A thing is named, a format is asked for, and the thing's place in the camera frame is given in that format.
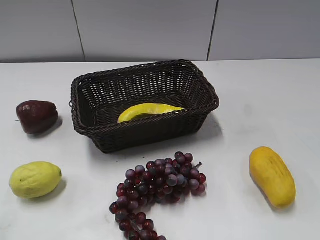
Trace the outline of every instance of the white table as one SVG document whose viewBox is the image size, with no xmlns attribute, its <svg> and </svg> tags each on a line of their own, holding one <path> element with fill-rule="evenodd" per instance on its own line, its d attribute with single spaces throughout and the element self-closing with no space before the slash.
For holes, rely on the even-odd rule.
<svg viewBox="0 0 320 240">
<path fill-rule="evenodd" d="M 125 171 L 191 152 L 207 175 L 205 197 L 147 211 L 168 240 L 302 240 L 320 236 L 320 59 L 195 62 L 220 107 L 194 135 L 103 154 L 73 129 L 68 106 L 77 76 L 136 63 L 0 64 L 0 239 L 124 240 L 109 212 Z M 57 105 L 60 128 L 28 137 L 16 116 L 27 100 Z M 274 212 L 249 176 L 259 146 L 278 152 L 296 184 L 295 205 Z M 33 161 L 62 169 L 57 189 L 39 199 L 11 192 L 13 170 Z"/>
</svg>

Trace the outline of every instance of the lemon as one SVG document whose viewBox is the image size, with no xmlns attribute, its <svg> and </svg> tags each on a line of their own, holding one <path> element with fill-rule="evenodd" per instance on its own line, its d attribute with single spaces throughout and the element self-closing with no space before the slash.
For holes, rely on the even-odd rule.
<svg viewBox="0 0 320 240">
<path fill-rule="evenodd" d="M 158 103 L 143 103 L 139 105 L 132 106 L 125 110 L 118 118 L 118 123 L 127 122 L 133 118 L 139 117 L 145 114 L 166 114 L 173 111 L 179 111 L 183 108 L 177 106 L 170 106 L 167 104 Z"/>
<path fill-rule="evenodd" d="M 56 165 L 35 161 L 14 170 L 9 185 L 12 192 L 20 198 L 37 198 L 52 192 L 61 177 L 61 170 Z"/>
</svg>

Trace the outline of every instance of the artificial apple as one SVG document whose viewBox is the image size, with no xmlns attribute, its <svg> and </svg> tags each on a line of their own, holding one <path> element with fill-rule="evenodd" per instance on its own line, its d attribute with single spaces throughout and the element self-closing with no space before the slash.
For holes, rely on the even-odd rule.
<svg viewBox="0 0 320 240">
<path fill-rule="evenodd" d="M 57 107 L 49 101 L 25 101 L 16 107 L 16 114 L 26 134 L 43 133 L 58 120 Z"/>
</svg>

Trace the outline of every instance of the wicker basket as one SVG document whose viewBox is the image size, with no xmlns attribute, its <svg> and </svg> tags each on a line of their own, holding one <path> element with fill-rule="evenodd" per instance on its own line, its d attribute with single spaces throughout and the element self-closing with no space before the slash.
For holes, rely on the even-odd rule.
<svg viewBox="0 0 320 240">
<path fill-rule="evenodd" d="M 197 66 L 173 60 L 79 76 L 70 103 L 75 131 L 111 153 L 197 132 L 219 98 Z M 142 103 L 184 109 L 117 123 L 123 111 Z"/>
</svg>

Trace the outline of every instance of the purple grape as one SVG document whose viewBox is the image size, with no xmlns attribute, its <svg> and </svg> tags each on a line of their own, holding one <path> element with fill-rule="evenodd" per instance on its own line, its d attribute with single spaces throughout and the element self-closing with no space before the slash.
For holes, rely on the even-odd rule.
<svg viewBox="0 0 320 240">
<path fill-rule="evenodd" d="M 149 173 L 151 173 L 153 177 L 155 177 L 155 176 L 157 175 L 157 168 L 156 168 L 156 166 L 151 166 L 151 167 L 149 167 L 148 170 L 149 170 Z"/>
<path fill-rule="evenodd" d="M 116 203 L 118 204 L 118 206 L 120 208 L 125 208 L 128 205 L 129 200 L 128 200 L 128 198 L 126 196 L 121 196 L 121 197 L 118 198 Z"/>
<path fill-rule="evenodd" d="M 155 185 L 157 187 L 161 187 L 165 183 L 165 180 L 163 177 L 159 177 L 155 180 Z"/>
<path fill-rule="evenodd" d="M 127 179 L 134 179 L 136 177 L 136 172 L 133 169 L 129 169 L 125 172 L 125 177 Z"/>
<path fill-rule="evenodd" d="M 164 171 L 164 174 L 167 176 L 175 174 L 175 173 L 176 173 L 176 170 L 173 167 L 167 167 Z"/>
<path fill-rule="evenodd" d="M 146 219 L 147 219 L 147 216 L 144 212 L 139 212 L 135 215 L 136 224 L 142 225 L 144 224 Z"/>
<path fill-rule="evenodd" d="M 162 166 L 164 164 L 164 160 L 163 159 L 157 159 L 155 160 L 155 165 L 156 166 Z"/>
<path fill-rule="evenodd" d="M 163 165 L 157 166 L 155 168 L 157 176 L 163 175 L 165 173 L 166 167 Z"/>
<path fill-rule="evenodd" d="M 178 156 L 176 161 L 178 162 L 178 164 L 183 165 L 186 162 L 186 158 L 184 155 L 180 155 L 180 156 Z"/>
<path fill-rule="evenodd" d="M 194 160 L 194 156 L 191 153 L 186 153 L 184 157 L 185 157 L 185 160 L 189 163 L 191 163 Z"/>
<path fill-rule="evenodd" d="M 148 203 L 148 199 L 144 196 L 138 197 L 137 199 L 139 207 L 144 207 Z"/>
<path fill-rule="evenodd" d="M 129 211 L 134 211 L 136 210 L 137 208 L 139 207 L 139 204 L 137 201 L 129 201 L 129 204 L 128 204 L 128 210 Z"/>
<path fill-rule="evenodd" d="M 138 176 L 142 176 L 142 174 L 145 172 L 145 167 L 142 166 L 142 165 L 138 165 L 135 167 L 135 173 L 138 175 Z"/>
<path fill-rule="evenodd" d="M 140 232 L 141 240 L 153 240 L 153 236 L 150 230 L 142 230 Z"/>
<path fill-rule="evenodd" d="M 163 187 L 163 192 L 167 195 L 171 194 L 173 192 L 173 190 L 174 190 L 174 188 L 172 186 L 167 185 L 167 184 L 164 185 L 164 187 Z"/>
<path fill-rule="evenodd" d="M 141 196 L 147 195 L 148 193 L 148 186 L 146 184 L 140 184 L 136 187 L 136 190 Z"/>
<path fill-rule="evenodd" d="M 167 240 L 167 239 L 165 238 L 165 236 L 158 236 L 156 240 Z"/>
<path fill-rule="evenodd" d="M 199 187 L 199 181 L 197 179 L 191 179 L 189 185 L 191 190 L 196 190 Z"/>
<path fill-rule="evenodd" d="M 153 174 L 149 171 L 145 171 L 142 174 L 142 180 L 145 182 L 150 182 L 153 179 L 153 177 L 154 177 Z"/>
<path fill-rule="evenodd" d="M 165 162 L 166 164 L 172 164 L 172 163 L 173 163 L 173 161 L 172 161 L 171 158 L 166 158 L 166 159 L 164 160 L 164 162 Z"/>
<path fill-rule="evenodd" d="M 179 156 L 183 156 L 184 154 L 181 152 L 181 151 L 177 151 L 175 154 L 174 154 L 174 158 L 177 159 Z"/>
<path fill-rule="evenodd" d="M 136 181 L 134 179 L 126 179 L 124 181 L 124 186 L 127 188 L 127 189 L 133 189 L 136 185 Z"/>
<path fill-rule="evenodd" d="M 136 190 L 129 190 L 127 196 L 130 200 L 136 200 L 139 197 L 139 193 Z"/>
<path fill-rule="evenodd" d="M 181 173 L 183 176 L 185 176 L 186 178 L 188 178 L 189 175 L 190 175 L 190 168 L 187 167 L 187 166 L 182 166 L 182 167 L 180 168 L 180 173 Z"/>
<path fill-rule="evenodd" d="M 125 209 L 119 209 L 116 213 L 115 213 L 115 219 L 118 221 L 122 221 L 124 219 L 127 218 L 128 212 Z"/>
<path fill-rule="evenodd" d="M 176 176 L 176 175 L 173 175 L 173 174 L 169 175 L 168 178 L 167 178 L 167 180 L 166 180 L 166 183 L 167 183 L 170 187 L 176 186 L 177 183 L 178 183 L 178 178 L 177 178 L 177 176 Z"/>
<path fill-rule="evenodd" d="M 190 170 L 190 177 L 191 177 L 192 179 L 198 179 L 198 178 L 200 177 L 200 172 L 199 172 L 199 170 L 196 169 L 196 168 L 192 168 L 192 169 Z"/>
<path fill-rule="evenodd" d="M 178 183 L 177 183 L 177 185 L 182 185 L 184 182 L 185 182 L 185 177 L 182 175 L 182 174 L 178 174 L 177 176 L 176 176 L 177 178 L 178 178 Z"/>
</svg>

